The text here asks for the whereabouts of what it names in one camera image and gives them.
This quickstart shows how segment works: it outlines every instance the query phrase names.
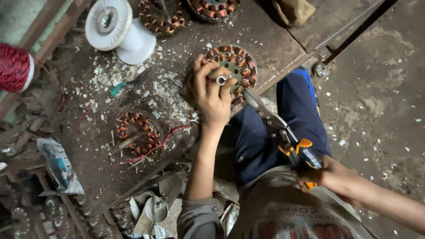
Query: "gray shirt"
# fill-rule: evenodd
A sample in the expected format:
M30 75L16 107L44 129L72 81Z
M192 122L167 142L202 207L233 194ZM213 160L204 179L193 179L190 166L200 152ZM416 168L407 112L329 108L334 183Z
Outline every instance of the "gray shirt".
M324 187L298 188L286 166L272 168L239 189L239 216L227 238L375 239L353 207ZM183 201L179 239L222 239L225 233L212 198Z

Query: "sleeve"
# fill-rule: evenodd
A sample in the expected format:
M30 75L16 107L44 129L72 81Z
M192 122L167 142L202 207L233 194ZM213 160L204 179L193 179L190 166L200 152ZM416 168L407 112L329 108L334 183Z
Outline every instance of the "sleeve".
M185 201L177 219L178 239L223 239L224 231L212 208L212 196L198 201Z

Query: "concrete floor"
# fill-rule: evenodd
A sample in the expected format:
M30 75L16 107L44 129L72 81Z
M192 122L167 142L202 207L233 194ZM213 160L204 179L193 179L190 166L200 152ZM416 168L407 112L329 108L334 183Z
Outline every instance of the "concrete floor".
M422 203L423 9L425 2L420 0L399 1L336 58L329 78L313 78L333 158L374 183ZM274 86L261 96L275 102L275 92ZM224 149L219 153L217 159L229 154ZM223 160L217 163L223 168ZM229 183L230 170L216 172L216 188L237 200L234 185ZM380 238L425 238L372 211L364 209L360 215Z

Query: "wooden workbench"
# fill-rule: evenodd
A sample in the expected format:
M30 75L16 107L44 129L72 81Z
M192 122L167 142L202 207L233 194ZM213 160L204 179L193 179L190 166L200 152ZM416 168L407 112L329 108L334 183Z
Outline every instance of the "wooden workbench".
M96 91L94 87L91 87L90 82L94 77L93 71L99 65L104 68L107 68L106 65L109 65L109 68L117 65L118 68L121 68L123 64L119 61L111 63L114 57L112 52L95 52L87 44L60 75L61 81L67 88L68 96L64 109L58 116L58 124L62 124L63 127L59 139L88 199L95 205L96 210L107 209L120 195L123 195L139 181L155 175L168 162L182 155L185 146L195 141L199 130L199 125L196 123L190 130L179 131L172 136L162 158L152 162L145 161L140 164L141 167L137 172L134 169L127 169L125 165L111 164L107 157L107 148L102 148L102 145L108 143L112 146L111 131L115 132L116 120L120 115L126 111L134 111L135 108L162 113L158 119L162 126L168 123L172 126L182 123L190 125L190 118L195 110L187 106L187 102L190 104L191 101L186 94L185 84L194 59L198 54L207 52L206 45L208 43L213 47L231 44L245 48L256 60L259 77L255 90L262 93L310 56L304 50L305 48L314 51L320 45L325 44L326 41L329 41L330 36L340 32L341 28L346 27L358 15L367 12L371 2L378 1L342 1L350 3L350 6L361 7L347 9L349 14L344 15L346 19L338 20L339 24L333 24L330 27L329 25L324 26L323 21L325 19L336 21L332 17L332 10L343 3L337 3L334 6L330 4L329 0L314 0L312 2L318 10L312 19L303 28L290 30L297 40L292 38L287 30L276 24L254 0L243 1L237 14L225 23L209 24L191 20L182 32L172 38L158 39L156 52L153 53L151 60L145 62L145 67L154 66L157 69L153 78L143 83L143 92L149 90L151 93L143 97L142 92L139 101L123 108L119 108L118 105L126 96L128 89L125 89L120 97L112 99L110 103L105 103L107 98L111 98L109 91L112 87L109 87L109 91ZM324 7L320 7L321 4L329 5L331 8L323 11ZM96 56L98 60L94 66L93 60ZM163 77L165 73L175 76ZM126 80L132 80L135 75L132 72ZM175 83L176 80L183 84L182 88ZM157 81L159 85L166 88L166 91L170 88L175 90L171 91L172 94L167 97L164 97L163 93L153 94L157 92L153 89L153 81ZM84 89L86 98L82 96L83 94L77 96L72 93L77 87ZM150 108L147 102L151 99L154 100L156 106L151 105ZM95 100L98 103L97 112L88 114L91 121L83 118L79 122L78 119L84 114L82 110L87 109L84 103L89 100ZM173 114L173 104L179 104L177 105L179 107L180 105L185 106L179 108L179 114ZM122 161L125 159L118 157L114 163Z

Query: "person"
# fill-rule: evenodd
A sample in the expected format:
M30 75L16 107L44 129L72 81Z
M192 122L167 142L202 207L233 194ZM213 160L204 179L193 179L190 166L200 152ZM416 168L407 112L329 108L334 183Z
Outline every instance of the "person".
M230 116L230 89L236 79L220 87L206 85L206 76L230 75L217 63L194 67L195 93L204 122L199 151L193 162L177 220L178 238L224 238L212 208L215 152ZM245 107L230 120L236 134L236 184L240 211L228 238L354 239L377 238L360 220L352 204L425 234L425 206L386 190L357 175L331 158L326 131L320 120L309 74L297 68L277 85L278 114L296 137L313 142L312 150L323 168L303 176L290 169L289 159L277 150L261 117ZM305 182L318 186L307 190Z

